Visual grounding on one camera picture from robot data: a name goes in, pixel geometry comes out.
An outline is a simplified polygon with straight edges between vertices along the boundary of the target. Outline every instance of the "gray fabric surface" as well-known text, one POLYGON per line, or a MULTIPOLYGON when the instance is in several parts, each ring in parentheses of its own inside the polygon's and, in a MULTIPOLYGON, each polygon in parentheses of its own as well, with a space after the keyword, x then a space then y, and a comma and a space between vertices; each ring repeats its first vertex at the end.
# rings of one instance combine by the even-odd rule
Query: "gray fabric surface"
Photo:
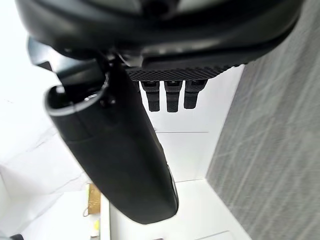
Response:
POLYGON ((320 239, 320 0, 245 67, 207 180, 253 240, 320 239))

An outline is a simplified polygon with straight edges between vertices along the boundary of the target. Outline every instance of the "black plastic part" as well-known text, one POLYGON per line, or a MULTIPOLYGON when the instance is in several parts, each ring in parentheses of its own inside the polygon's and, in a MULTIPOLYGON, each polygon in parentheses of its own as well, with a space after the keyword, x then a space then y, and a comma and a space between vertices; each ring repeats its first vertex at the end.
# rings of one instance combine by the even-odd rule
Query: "black plastic part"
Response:
POLYGON ((127 54, 158 45, 169 45, 176 51, 174 46, 186 41, 192 47, 205 40, 209 43, 207 50, 266 43, 293 26, 302 3, 303 0, 228 0, 158 22, 90 1, 16 0, 30 35, 42 43, 60 50, 116 47, 127 54))
POLYGON ((148 99, 149 111, 160 111, 160 83, 157 81, 141 82, 143 90, 146 92, 148 99))
POLYGON ((169 113, 178 112, 179 96, 182 88, 182 81, 165 81, 164 89, 166 92, 166 110, 169 113))
POLYGON ((197 105, 198 94, 207 84, 208 80, 186 81, 184 91, 184 108, 194 109, 197 105))
POLYGON ((141 224, 171 218, 178 196, 165 154, 126 72, 114 65, 108 87, 72 104, 46 94, 45 106, 63 140, 109 201, 141 224))
POLYGON ((21 234, 13 235, 10 237, 12 240, 24 240, 21 234))

